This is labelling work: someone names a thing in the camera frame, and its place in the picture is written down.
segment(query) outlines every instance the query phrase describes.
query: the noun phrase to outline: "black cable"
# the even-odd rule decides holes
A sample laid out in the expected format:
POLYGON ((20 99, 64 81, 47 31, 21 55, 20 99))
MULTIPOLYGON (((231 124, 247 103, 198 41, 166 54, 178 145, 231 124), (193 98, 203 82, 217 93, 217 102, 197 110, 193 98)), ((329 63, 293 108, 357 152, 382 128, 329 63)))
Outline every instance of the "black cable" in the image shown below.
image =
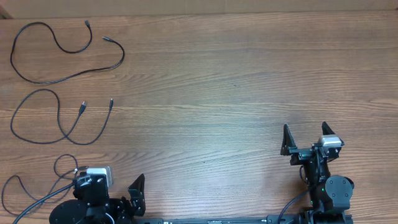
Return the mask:
POLYGON ((318 150, 315 151, 315 154, 317 155, 317 174, 318 174, 317 183, 319 183, 319 180, 321 179, 321 170, 320 170, 321 164, 319 160, 318 150))
POLYGON ((295 198, 293 198, 285 207, 284 209, 282 209, 282 211, 280 212, 279 216, 278 216, 278 222, 277 224, 280 224, 280 220, 282 219, 282 216, 284 215, 284 213, 286 212, 286 210, 288 209, 289 206, 291 206, 293 203, 295 203, 296 201, 300 200, 305 194, 307 194, 309 191, 313 190, 315 187, 317 186, 317 184, 309 187, 307 190, 305 190, 304 192, 302 192, 301 194, 299 194, 298 196, 296 196, 295 198))
POLYGON ((300 178, 301 178, 301 180, 302 180, 305 184, 309 185, 308 181, 307 181, 307 180, 304 180, 303 174, 301 173, 301 170, 303 169, 303 167, 304 167, 304 166, 301 166, 301 167, 300 167, 300 171, 299 171, 299 172, 300 172, 300 178))
POLYGON ((57 46, 58 46, 63 52, 68 53, 68 54, 75 54, 75 53, 79 53, 79 52, 82 52, 82 51, 86 50, 87 47, 91 44, 91 41, 93 40, 93 33, 92 33, 92 31, 91 31, 90 23, 89 23, 88 21, 85 21, 85 23, 86 23, 86 26, 87 26, 88 30, 90 31, 90 40, 88 41, 88 43, 87 43, 82 49, 77 50, 77 51, 69 51, 69 50, 63 49, 63 48, 61 47, 61 45, 58 43, 57 38, 55 37, 54 31, 53 31, 53 30, 51 29, 51 27, 50 27, 49 25, 47 25, 46 23, 44 23, 44 22, 31 22, 30 24, 25 25, 23 28, 21 28, 21 29, 19 30, 18 34, 15 36, 14 43, 13 43, 12 49, 11 49, 11 54, 10 54, 11 66, 13 67, 13 69, 16 71, 16 73, 17 73, 21 78, 23 78, 24 80, 26 80, 26 81, 28 81, 28 82, 30 82, 30 83, 35 83, 35 84, 52 84, 52 83, 58 83, 58 82, 65 81, 65 80, 67 80, 67 79, 69 79, 69 78, 73 78, 73 77, 76 77, 76 76, 81 75, 81 74, 84 74, 84 73, 95 72, 95 71, 100 71, 100 70, 109 70, 109 69, 116 68, 117 66, 119 66, 119 65, 123 62, 123 60, 124 60, 124 49, 123 49, 122 45, 120 45, 119 43, 117 43, 116 41, 114 41, 114 40, 112 40, 112 39, 110 39, 110 38, 108 38, 108 37, 102 37, 102 38, 103 38, 104 40, 106 40, 106 41, 109 41, 109 42, 112 42, 112 43, 117 44, 117 45, 122 49, 122 51, 123 51, 123 56, 122 56, 122 58, 120 59, 120 61, 119 61, 118 63, 112 65, 112 66, 103 67, 103 68, 95 68, 95 69, 84 70, 84 71, 78 72, 78 73, 76 73, 76 74, 74 74, 74 75, 70 75, 70 76, 68 76, 68 77, 61 78, 61 79, 59 79, 59 80, 46 81, 46 82, 37 82, 37 81, 29 80, 29 79, 25 78, 23 75, 21 75, 21 74, 18 72, 17 68, 14 66, 14 64, 13 64, 13 62, 12 62, 12 55, 14 54, 15 45, 16 45, 16 43, 17 43, 17 39, 18 39, 19 35, 20 35, 20 34, 22 33, 22 31, 24 31, 26 28, 28 28, 28 27, 30 27, 30 26, 32 26, 32 25, 36 25, 36 24, 40 24, 40 25, 46 26, 47 28, 50 29, 50 31, 51 31, 51 33, 52 33, 52 35, 53 35, 53 37, 54 37, 55 43, 57 44, 57 46))
POLYGON ((70 183, 64 187, 62 187, 59 190, 56 190, 55 192, 45 196, 44 198, 38 200, 37 202, 33 203, 32 205, 30 205, 29 207, 27 207, 21 214, 19 214, 17 216, 17 218, 14 220, 14 222, 12 224, 17 224, 18 221, 24 216, 26 215, 32 208, 34 208, 36 205, 43 203, 44 201, 46 201, 47 199, 49 199, 50 197, 53 197, 54 195, 57 195, 61 192, 63 192, 64 190, 69 190, 71 187, 73 186, 73 183, 70 183))
POLYGON ((70 133, 73 131, 73 129, 75 128, 75 126, 76 126, 76 124, 77 124, 77 122, 78 122, 80 116, 83 114, 84 110, 86 109, 86 104, 85 104, 85 102, 83 102, 83 104, 80 106, 79 114, 78 114, 78 116, 77 116, 77 118, 76 118, 74 124, 73 124, 72 127, 70 128, 69 132, 65 133, 64 130, 62 129, 62 127, 61 127, 61 122, 60 122, 60 99, 59 99, 58 95, 57 95, 54 91, 49 90, 49 89, 45 89, 45 88, 43 88, 43 89, 38 89, 38 90, 33 91, 32 93, 29 93, 29 94, 21 101, 21 103, 18 105, 17 109, 15 110, 14 114, 12 115, 11 123, 10 123, 10 129, 11 129, 11 132, 12 132, 17 138, 19 138, 19 139, 21 139, 21 140, 24 140, 24 141, 27 141, 27 142, 30 142, 30 143, 34 143, 34 144, 52 144, 52 143, 56 143, 56 142, 61 141, 62 139, 67 138, 69 141, 71 141, 71 142, 74 143, 74 144, 78 144, 78 145, 89 145, 89 144, 93 144, 95 141, 97 141, 97 139, 100 138, 100 136, 102 135, 103 131, 105 130, 106 123, 108 122, 109 116, 110 116, 110 114, 111 114, 112 107, 113 107, 113 99, 111 99, 111 102, 110 102, 110 104, 109 104, 109 111, 108 111, 108 115, 107 115, 107 117, 106 117, 106 119, 105 119, 104 126, 102 127, 102 129, 101 129, 101 131, 99 132, 99 134, 97 135, 97 137, 95 137, 94 140, 92 140, 92 141, 90 141, 90 142, 88 142, 88 143, 78 143, 78 142, 75 142, 75 141, 73 141, 72 139, 70 139, 68 136, 69 136, 70 133), (57 123, 58 123, 58 127, 60 128, 60 130, 61 130, 61 132, 62 132, 62 134, 63 134, 63 137, 61 137, 60 139, 57 139, 57 140, 54 140, 54 141, 47 141, 47 142, 32 141, 32 140, 29 140, 29 139, 26 139, 26 138, 23 138, 23 137, 19 136, 17 133, 15 133, 14 128, 12 127, 12 124, 13 124, 14 118, 15 118, 15 115, 17 114, 19 108, 25 103, 25 101, 26 101, 29 97, 31 97, 33 94, 35 94, 35 93, 37 93, 37 92, 39 92, 39 91, 49 91, 49 92, 51 92, 52 94, 54 94, 54 96, 55 96, 56 99, 57 99, 57 103, 58 103, 58 108, 57 108, 57 123))
MULTIPOLYGON (((64 154, 64 155, 61 155, 60 157, 58 157, 58 158, 55 160, 55 162, 54 162, 54 172, 55 172, 55 174, 58 176, 58 179, 54 182, 53 186, 51 187, 51 189, 50 189, 50 191, 49 191, 49 193, 48 193, 47 195, 50 195, 50 194, 51 194, 51 192, 53 191, 53 189, 55 188, 55 186, 57 185, 57 183, 58 183, 61 179, 72 180, 72 179, 70 179, 70 178, 68 178, 68 177, 65 177, 66 175, 68 175, 68 174, 70 174, 70 173, 72 173, 72 172, 75 172, 75 177, 76 177, 76 176, 77 176, 77 172, 76 172, 76 171, 78 171, 78 170, 83 170, 83 169, 87 169, 87 168, 88 168, 87 166, 79 167, 79 166, 78 166, 78 163, 77 163, 77 160, 76 160, 75 156, 73 156, 73 155, 64 154), (68 171, 68 172, 66 172, 66 173, 64 173, 64 174, 62 174, 62 175, 59 175, 58 172, 57 172, 57 170, 56 170, 57 162, 58 162, 59 159, 61 159, 61 158, 64 157, 64 156, 70 156, 70 157, 75 161, 76 169, 72 169, 72 170, 70 170, 70 171, 68 171)), ((10 178, 8 178, 8 180, 7 180, 6 183, 3 185, 3 188, 2 188, 2 190, 1 190, 1 205, 2 205, 2 207, 4 208, 4 210, 5 210, 7 213, 9 213, 9 214, 11 214, 11 215, 14 215, 14 216, 18 216, 18 214, 13 213, 13 212, 11 212, 10 210, 8 210, 8 208, 7 208, 6 205, 4 204, 4 193, 5 193, 7 184, 8 184, 8 183, 10 182, 10 180, 13 179, 13 178, 17 178, 17 179, 19 180, 19 183, 20 183, 22 189, 24 189, 24 192, 25 192, 31 199, 33 199, 33 200, 35 200, 35 201, 39 201, 39 199, 36 199, 35 197, 33 197, 33 196, 26 190, 24 184, 23 184, 22 181, 21 181, 21 178, 20 178, 18 175, 13 175, 13 176, 11 176, 10 178)), ((69 193, 69 189, 68 189, 60 198, 58 198, 58 199, 56 199, 56 200, 54 200, 54 201, 52 201, 52 202, 42 202, 42 203, 40 203, 40 205, 39 205, 35 210, 30 211, 30 212, 28 212, 28 213, 26 213, 26 214, 34 213, 34 212, 37 211, 44 203, 57 203, 57 202, 61 201, 63 198, 65 198, 65 196, 66 196, 68 193, 69 193)))

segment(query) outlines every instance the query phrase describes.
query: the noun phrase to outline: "cable plug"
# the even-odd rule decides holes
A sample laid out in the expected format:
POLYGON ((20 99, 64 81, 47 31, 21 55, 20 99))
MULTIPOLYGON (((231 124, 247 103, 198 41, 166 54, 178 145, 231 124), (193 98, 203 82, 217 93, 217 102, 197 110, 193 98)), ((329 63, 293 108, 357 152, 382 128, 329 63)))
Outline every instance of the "cable plug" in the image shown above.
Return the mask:
POLYGON ((102 37, 104 40, 115 43, 114 40, 110 39, 109 37, 102 37))
POLYGON ((85 101, 83 101, 83 103, 80 105, 79 116, 83 114, 83 112, 86 109, 86 106, 87 106, 87 103, 85 101))
POLYGON ((111 110, 113 107, 113 98, 111 98, 111 102, 109 103, 109 110, 111 110))

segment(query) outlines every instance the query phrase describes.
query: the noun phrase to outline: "wire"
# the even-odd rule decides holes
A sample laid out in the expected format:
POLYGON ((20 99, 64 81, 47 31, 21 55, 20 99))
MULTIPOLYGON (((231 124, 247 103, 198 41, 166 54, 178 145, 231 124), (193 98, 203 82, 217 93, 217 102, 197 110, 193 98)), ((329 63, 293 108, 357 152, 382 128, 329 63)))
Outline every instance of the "wire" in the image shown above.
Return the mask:
POLYGON ((46 200, 49 199, 50 197, 53 197, 54 195, 57 195, 57 194, 63 192, 64 190, 69 190, 72 186, 73 186, 73 183, 70 183, 70 184, 68 184, 68 185, 66 185, 66 186, 64 186, 64 187, 62 187, 61 189, 56 190, 55 192, 53 192, 53 193, 51 193, 51 194, 45 196, 44 198, 42 198, 42 199, 36 201, 35 203, 33 203, 32 205, 30 205, 29 207, 27 207, 21 214, 19 214, 12 224, 18 223, 18 221, 19 221, 24 215, 26 215, 26 213, 28 213, 32 208, 34 208, 36 205, 38 205, 38 204, 40 204, 40 203, 43 203, 44 201, 46 201, 46 200))
POLYGON ((315 154, 317 155, 317 174, 318 174, 318 180, 317 183, 319 183, 319 180, 321 179, 321 164, 320 164, 320 160, 319 160, 319 154, 318 154, 318 150, 315 151, 315 154))
POLYGON ((108 213, 105 213, 105 215, 112 221, 112 224, 114 224, 114 220, 113 220, 112 216, 108 213))
POLYGON ((77 144, 77 145, 89 145, 89 144, 93 144, 95 141, 97 141, 98 138, 100 138, 100 136, 102 135, 103 131, 105 130, 106 124, 107 124, 107 122, 108 122, 109 116, 110 116, 110 114, 111 114, 112 107, 113 107, 113 99, 111 99, 111 102, 110 102, 110 104, 109 104, 109 111, 108 111, 108 115, 107 115, 107 117, 106 117, 106 119, 105 119, 104 126, 102 127, 102 129, 101 129, 101 131, 99 132, 99 134, 97 135, 97 137, 95 137, 94 140, 92 140, 92 141, 90 141, 90 142, 87 142, 87 143, 78 143, 78 142, 75 142, 75 141, 73 141, 72 139, 70 139, 70 138, 69 138, 69 135, 70 135, 70 133, 73 131, 73 129, 75 128, 75 126, 76 126, 76 124, 77 124, 77 122, 78 122, 80 116, 83 114, 83 112, 84 112, 84 110, 85 110, 85 108, 86 108, 85 102, 83 102, 83 104, 80 106, 79 114, 78 114, 78 116, 77 116, 77 118, 76 118, 74 124, 72 125, 72 127, 70 128, 70 130, 69 130, 67 133, 65 133, 64 130, 62 129, 62 127, 61 127, 61 122, 60 122, 60 99, 59 99, 58 95, 57 95, 54 91, 49 90, 49 89, 45 89, 45 88, 43 88, 43 89, 38 89, 38 90, 33 91, 32 93, 29 93, 29 94, 21 101, 21 103, 18 105, 17 109, 15 110, 14 114, 12 115, 11 123, 10 123, 10 129, 11 129, 11 132, 12 132, 17 138, 19 138, 19 139, 21 139, 21 140, 23 140, 23 141, 26 141, 26 142, 34 143, 34 144, 53 144, 53 143, 56 143, 56 142, 61 141, 62 139, 67 138, 70 142, 72 142, 72 143, 74 143, 74 144, 77 144), (12 127, 12 124, 13 124, 14 118, 15 118, 15 115, 17 114, 19 108, 25 103, 25 101, 26 101, 29 97, 31 97, 33 94, 35 94, 35 93, 37 93, 37 92, 40 92, 40 91, 49 91, 49 92, 51 92, 52 94, 54 94, 54 96, 55 96, 56 99, 57 99, 57 103, 58 103, 58 108, 57 108, 57 123, 58 123, 58 127, 59 127, 60 130, 61 130, 61 133, 63 134, 63 137, 61 137, 60 139, 57 139, 57 140, 54 140, 54 141, 46 141, 46 142, 32 141, 32 140, 30 140, 30 139, 26 139, 26 138, 23 138, 23 137, 19 136, 19 135, 14 131, 14 128, 12 127))
MULTIPOLYGON (((53 184, 53 186, 51 187, 51 189, 50 189, 50 191, 49 191, 49 193, 48 193, 47 195, 50 195, 50 194, 51 194, 51 192, 53 191, 53 189, 55 188, 55 186, 57 185, 57 183, 58 183, 61 179, 72 180, 72 179, 66 177, 66 175, 68 175, 68 174, 70 174, 70 173, 72 173, 72 172, 75 172, 75 171, 78 171, 78 170, 87 169, 87 168, 88 168, 87 166, 79 167, 79 166, 78 166, 78 163, 77 163, 77 160, 76 160, 75 156, 73 156, 73 155, 64 154, 64 155, 61 155, 60 157, 58 157, 58 158, 55 160, 55 162, 54 162, 54 172, 55 172, 55 174, 58 176, 58 179, 55 181, 55 183, 53 184), (59 161, 59 159, 61 159, 61 158, 64 157, 64 156, 69 156, 69 157, 71 157, 71 158, 75 161, 76 169, 72 169, 72 170, 70 170, 70 171, 68 171, 68 172, 66 172, 66 173, 64 173, 64 174, 62 174, 62 175, 59 175, 58 172, 57 172, 57 169, 56 169, 56 167, 57 167, 57 162, 59 161)), ((3 188, 2 188, 2 190, 1 190, 1 205, 2 205, 2 207, 4 208, 4 210, 5 210, 7 213, 9 213, 9 214, 11 214, 11 215, 14 215, 14 216, 18 216, 18 214, 13 213, 13 212, 11 212, 10 210, 8 210, 8 208, 7 208, 7 207, 5 206, 5 204, 4 204, 4 194, 5 194, 5 190, 6 190, 7 184, 8 184, 8 183, 10 182, 10 180, 13 179, 13 178, 17 178, 17 179, 19 180, 19 183, 20 183, 22 189, 24 189, 24 192, 25 192, 31 199, 33 199, 33 200, 35 200, 35 201, 39 201, 39 199, 36 199, 35 197, 33 197, 33 196, 26 190, 24 184, 23 184, 22 181, 21 181, 21 178, 20 178, 18 175, 13 175, 13 176, 11 176, 10 178, 8 178, 8 180, 7 180, 6 183, 3 185, 3 188)), ((42 203, 40 203, 40 205, 39 205, 35 210, 30 211, 30 212, 27 212, 26 214, 31 214, 31 213, 36 212, 36 211, 43 205, 43 203, 57 203, 57 202, 61 201, 61 200, 69 193, 69 190, 70 190, 70 189, 68 189, 60 198, 58 198, 58 199, 56 199, 56 200, 54 200, 54 201, 52 201, 52 202, 42 202, 42 203)))
POLYGON ((68 53, 68 54, 76 54, 76 53, 79 53, 79 52, 82 52, 82 51, 86 50, 87 47, 91 44, 91 41, 93 40, 93 33, 92 33, 92 31, 91 31, 90 23, 89 23, 88 21, 85 21, 85 23, 86 23, 86 26, 87 26, 88 30, 90 31, 90 40, 88 41, 88 43, 87 43, 82 49, 77 50, 77 51, 69 51, 69 50, 63 49, 63 48, 61 47, 61 45, 58 43, 57 38, 55 37, 54 31, 53 31, 53 30, 51 29, 51 27, 50 27, 49 25, 47 25, 46 23, 44 23, 44 22, 31 22, 30 24, 25 25, 24 27, 22 27, 22 28, 19 30, 18 34, 15 36, 14 43, 13 43, 12 49, 11 49, 11 54, 10 54, 11 66, 13 67, 13 69, 15 70, 15 72, 16 72, 21 78, 23 78, 25 81, 28 81, 28 82, 30 82, 30 83, 35 83, 35 84, 52 84, 52 83, 59 83, 59 82, 65 81, 65 80, 67 80, 67 79, 69 79, 69 78, 73 78, 73 77, 76 77, 76 76, 78 76, 78 75, 82 75, 82 74, 88 73, 88 72, 95 72, 95 71, 100 71, 100 70, 109 70, 109 69, 113 69, 113 68, 116 68, 117 66, 119 66, 120 64, 122 64, 122 62, 123 62, 123 60, 124 60, 124 54, 125 54, 122 45, 120 45, 119 43, 117 43, 116 41, 114 41, 114 40, 112 40, 112 39, 110 39, 110 38, 108 38, 108 37, 102 37, 102 38, 103 38, 104 40, 106 40, 106 41, 109 41, 109 42, 112 42, 112 43, 117 44, 117 45, 122 49, 122 51, 123 51, 123 56, 122 56, 122 58, 120 59, 120 61, 118 61, 116 64, 114 64, 114 65, 112 65, 112 66, 103 67, 103 68, 95 68, 95 69, 84 70, 84 71, 78 72, 78 73, 76 73, 76 74, 74 74, 74 75, 70 75, 70 76, 68 76, 68 77, 61 78, 61 79, 59 79, 59 80, 45 81, 45 82, 38 82, 38 81, 29 80, 29 79, 25 78, 23 75, 21 75, 21 73, 18 72, 17 68, 14 66, 14 63, 12 62, 12 55, 14 54, 15 46, 16 46, 17 39, 18 39, 19 35, 20 35, 20 34, 22 33, 22 31, 24 31, 26 28, 28 28, 28 27, 30 27, 30 26, 32 26, 32 25, 37 25, 37 24, 46 26, 47 28, 50 29, 50 31, 51 31, 51 33, 52 33, 52 35, 53 35, 53 37, 54 37, 55 43, 57 44, 57 46, 59 47, 59 49, 61 49, 63 52, 68 53))
POLYGON ((304 180, 303 174, 301 173, 301 170, 303 169, 303 167, 304 167, 304 166, 301 166, 301 167, 300 167, 300 178, 301 178, 301 180, 302 180, 305 184, 309 185, 308 181, 307 181, 307 180, 304 180))
POLYGON ((298 196, 296 196, 295 198, 293 198, 285 207, 284 209, 282 209, 282 211, 279 214, 278 217, 278 222, 277 224, 280 224, 280 220, 282 219, 282 216, 284 215, 284 213, 286 212, 286 210, 288 209, 289 206, 291 206, 293 203, 295 203, 296 201, 300 200, 304 195, 306 195, 309 191, 313 190, 316 185, 313 185, 311 187, 309 187, 307 190, 305 190, 304 192, 302 192, 301 194, 299 194, 298 196))

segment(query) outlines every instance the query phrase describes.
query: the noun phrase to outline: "cable connector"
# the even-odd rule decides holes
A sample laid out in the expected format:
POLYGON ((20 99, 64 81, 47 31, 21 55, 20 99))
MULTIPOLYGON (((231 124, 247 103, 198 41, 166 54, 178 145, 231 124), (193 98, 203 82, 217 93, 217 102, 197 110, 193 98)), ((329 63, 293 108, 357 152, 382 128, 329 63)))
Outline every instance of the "cable connector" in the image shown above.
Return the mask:
POLYGON ((83 103, 80 105, 79 116, 83 114, 83 112, 85 111, 86 107, 87 107, 87 103, 85 101, 83 101, 83 103))
POLYGON ((102 37, 104 40, 106 40, 106 41, 109 41, 109 42, 114 42, 115 43, 115 41, 114 40, 112 40, 112 39, 110 39, 109 37, 102 37))
POLYGON ((111 98, 111 102, 109 103, 109 110, 111 110, 113 107, 113 98, 111 98))

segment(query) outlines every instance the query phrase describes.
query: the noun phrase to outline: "wooden table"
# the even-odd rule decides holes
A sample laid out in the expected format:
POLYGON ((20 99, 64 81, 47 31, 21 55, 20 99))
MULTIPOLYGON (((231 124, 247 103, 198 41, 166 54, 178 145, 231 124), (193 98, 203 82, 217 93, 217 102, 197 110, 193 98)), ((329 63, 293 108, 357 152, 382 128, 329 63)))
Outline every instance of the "wooden table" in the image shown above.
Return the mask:
MULTIPOLYGON (((62 47, 77 50, 89 38, 84 20, 43 21, 62 47)), ((346 143, 331 173, 356 184, 348 213, 356 223, 398 222, 398 13, 96 17, 93 43, 72 55, 58 49, 47 28, 30 27, 14 61, 33 80, 114 64, 121 51, 103 35, 126 49, 120 67, 54 85, 25 82, 9 63, 17 31, 33 21, 0 21, 1 185, 19 174, 43 197, 56 179, 55 158, 69 153, 81 165, 113 168, 112 197, 128 196, 144 173, 147 217, 264 217, 305 189, 299 167, 279 154, 283 124, 308 147, 327 121, 346 143), (88 102, 71 135, 82 142, 97 135, 113 98, 104 134, 89 146, 17 139, 11 116, 38 88, 59 94, 65 129, 88 102)), ((16 132, 40 141, 61 137, 56 106, 53 95, 34 95, 16 116, 16 132)), ((71 168, 71 159, 58 164, 60 172, 71 168)), ((33 202, 17 180, 5 200, 15 212, 33 202)), ((304 205, 308 199, 288 212, 304 205)), ((21 223, 48 223, 54 206, 21 223)), ((4 209, 0 216, 1 223, 14 220, 4 209)))

